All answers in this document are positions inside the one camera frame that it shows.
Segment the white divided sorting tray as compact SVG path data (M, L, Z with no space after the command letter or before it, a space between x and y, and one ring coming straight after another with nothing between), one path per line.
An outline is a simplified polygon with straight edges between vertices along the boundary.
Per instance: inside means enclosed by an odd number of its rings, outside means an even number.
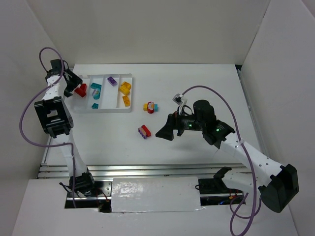
M117 81L116 86L110 85L108 77L113 77ZM74 113L129 113L131 106L126 107L123 102L123 94L119 88L124 81L132 85L131 74L100 74L100 75L83 75L79 76L83 83L87 84L86 96L81 97L78 94L73 95L67 100L71 111ZM92 83L101 85L100 99L94 100L90 88ZM98 109L92 109L92 105L98 104Z

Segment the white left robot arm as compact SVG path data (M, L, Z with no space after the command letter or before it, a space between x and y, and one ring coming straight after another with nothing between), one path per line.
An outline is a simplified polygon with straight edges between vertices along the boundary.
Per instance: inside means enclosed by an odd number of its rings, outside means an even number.
M34 103L34 108L43 131L50 135L65 159L70 177L66 189L73 195L90 197L95 181L75 145L72 133L74 122L63 99L71 97L74 92L85 96L87 85L67 68L65 61L54 59L51 66L45 77L50 88L40 101Z

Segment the yellow round printed lego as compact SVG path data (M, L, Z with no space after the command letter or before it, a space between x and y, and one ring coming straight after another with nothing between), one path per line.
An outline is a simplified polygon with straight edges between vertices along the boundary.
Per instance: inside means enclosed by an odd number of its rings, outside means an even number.
M128 96L130 93L130 89L128 87L126 87L125 85L121 85L119 90L125 96Z

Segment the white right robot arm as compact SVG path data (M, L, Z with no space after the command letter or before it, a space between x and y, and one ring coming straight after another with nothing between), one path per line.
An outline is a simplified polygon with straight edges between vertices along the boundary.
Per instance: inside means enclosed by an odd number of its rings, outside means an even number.
M240 139L231 126L217 119L208 101L194 102L191 115L180 110L169 114L165 126L156 133L156 137L172 141L174 131L181 136L186 130L200 131L209 145L235 157L255 175L245 177L224 167L217 172L216 178L227 188L244 192L257 190L257 197L276 213L280 213L299 192L297 169L291 164L284 166L270 159Z

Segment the yellow red blue lego cluster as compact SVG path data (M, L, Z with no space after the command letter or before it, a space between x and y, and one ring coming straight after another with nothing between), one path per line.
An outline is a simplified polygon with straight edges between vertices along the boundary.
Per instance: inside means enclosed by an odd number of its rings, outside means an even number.
M153 114L154 112L158 112L158 105L154 102L148 102L143 105L143 111Z

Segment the purple lego plate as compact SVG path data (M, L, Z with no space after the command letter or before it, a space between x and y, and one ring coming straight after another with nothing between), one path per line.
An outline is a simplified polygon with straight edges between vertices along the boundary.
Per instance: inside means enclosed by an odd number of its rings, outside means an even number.
M117 81L113 78L113 77L108 77L107 81L110 83L110 85L112 86L116 86L117 85Z

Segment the yellow lego brick in tray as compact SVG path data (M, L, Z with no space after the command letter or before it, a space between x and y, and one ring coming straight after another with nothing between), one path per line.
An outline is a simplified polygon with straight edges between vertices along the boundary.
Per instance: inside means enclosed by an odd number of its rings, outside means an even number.
M129 99L129 97L127 95L124 95L122 98L123 98L124 105L126 107L129 107L130 106L130 99Z

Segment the red sloped lego brick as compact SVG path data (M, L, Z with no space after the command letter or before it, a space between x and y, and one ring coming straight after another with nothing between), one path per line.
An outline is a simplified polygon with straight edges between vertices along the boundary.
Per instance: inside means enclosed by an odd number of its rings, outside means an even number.
M86 96L86 91L84 89L77 88L74 91L75 91L76 94L78 94L81 97L85 97Z

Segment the yellow lego brick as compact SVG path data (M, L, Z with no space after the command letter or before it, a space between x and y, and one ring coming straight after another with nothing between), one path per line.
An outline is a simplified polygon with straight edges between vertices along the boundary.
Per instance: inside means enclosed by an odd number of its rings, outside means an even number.
M125 86L128 90L131 90L131 84L126 81L122 83L122 86Z
M129 107L130 106L130 99L129 99L129 97L127 95L124 95L122 98L123 98L124 105L126 107Z

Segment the teal lego brick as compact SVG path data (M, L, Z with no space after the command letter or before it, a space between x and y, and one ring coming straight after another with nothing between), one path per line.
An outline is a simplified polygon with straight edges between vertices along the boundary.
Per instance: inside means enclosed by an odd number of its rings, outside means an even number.
M100 85L100 84L97 84L97 83L92 83L92 84L90 85L90 88L92 88L92 89L101 89L101 85Z

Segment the red and purple lego stack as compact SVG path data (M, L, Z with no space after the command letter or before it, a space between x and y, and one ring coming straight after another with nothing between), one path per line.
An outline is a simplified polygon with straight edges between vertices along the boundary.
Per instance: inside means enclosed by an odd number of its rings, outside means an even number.
M138 132L144 139L147 139L152 135L150 130L146 127L146 125L142 125L141 127L139 127Z

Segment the aluminium front rail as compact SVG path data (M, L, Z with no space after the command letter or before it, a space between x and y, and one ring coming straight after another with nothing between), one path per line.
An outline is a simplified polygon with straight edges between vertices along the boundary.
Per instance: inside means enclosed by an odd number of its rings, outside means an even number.
M173 164L173 165L110 165L89 166L96 178L110 177L168 177L185 175L210 175L221 168L218 164ZM69 176L66 166L41 166L38 178L65 178Z

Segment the teal round printed lego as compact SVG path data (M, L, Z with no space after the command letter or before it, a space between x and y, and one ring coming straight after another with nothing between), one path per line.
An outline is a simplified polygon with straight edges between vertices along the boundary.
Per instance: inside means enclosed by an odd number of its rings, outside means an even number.
M92 92L93 99L94 100L100 99L100 94L101 94L101 90L100 89L98 89L98 88L94 89L93 92Z

